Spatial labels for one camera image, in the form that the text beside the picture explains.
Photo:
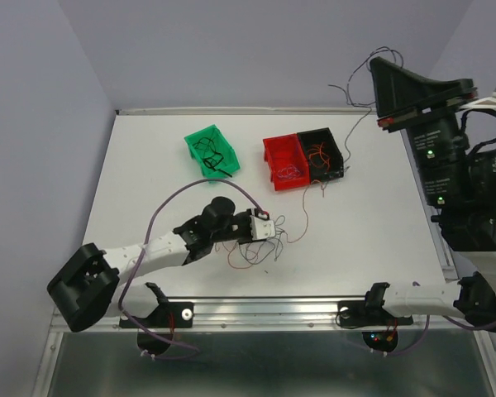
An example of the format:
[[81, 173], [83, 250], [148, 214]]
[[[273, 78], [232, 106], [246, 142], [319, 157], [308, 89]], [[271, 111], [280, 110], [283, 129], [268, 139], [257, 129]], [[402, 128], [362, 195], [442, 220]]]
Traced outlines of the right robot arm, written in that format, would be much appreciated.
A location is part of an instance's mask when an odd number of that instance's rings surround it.
[[496, 137], [471, 145], [473, 112], [496, 119], [471, 79], [438, 81], [382, 57], [370, 61], [379, 126], [405, 131], [432, 221], [448, 247], [475, 273], [442, 286], [373, 285], [365, 316], [436, 315], [470, 331], [496, 333]]

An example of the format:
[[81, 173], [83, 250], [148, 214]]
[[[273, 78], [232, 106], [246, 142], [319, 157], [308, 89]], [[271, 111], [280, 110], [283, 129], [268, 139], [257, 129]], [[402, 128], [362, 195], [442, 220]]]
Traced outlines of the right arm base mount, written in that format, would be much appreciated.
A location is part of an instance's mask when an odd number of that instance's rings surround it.
[[340, 301], [336, 324], [346, 329], [413, 325], [412, 316], [393, 316], [384, 309], [384, 296], [389, 286], [387, 282], [374, 283], [364, 298]]

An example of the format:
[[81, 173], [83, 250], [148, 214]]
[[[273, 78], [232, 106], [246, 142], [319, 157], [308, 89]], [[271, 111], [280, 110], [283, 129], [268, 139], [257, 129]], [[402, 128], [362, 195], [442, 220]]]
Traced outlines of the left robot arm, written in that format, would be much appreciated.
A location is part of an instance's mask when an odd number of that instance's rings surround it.
[[258, 208], [237, 212], [226, 197], [216, 197], [201, 214], [145, 243], [102, 250], [82, 245], [47, 285], [60, 315], [72, 332], [104, 317], [143, 319], [157, 326], [166, 320], [160, 290], [135, 280], [157, 270], [184, 266], [209, 255], [220, 242], [253, 242]]

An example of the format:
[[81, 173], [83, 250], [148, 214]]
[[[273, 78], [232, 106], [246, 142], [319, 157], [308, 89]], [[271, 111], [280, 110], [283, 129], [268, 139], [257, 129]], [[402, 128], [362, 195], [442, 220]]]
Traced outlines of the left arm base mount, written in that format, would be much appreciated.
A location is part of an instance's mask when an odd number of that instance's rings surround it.
[[194, 304], [190, 301], [169, 301], [124, 304], [126, 311], [146, 328], [168, 328], [174, 323], [175, 328], [193, 326]]

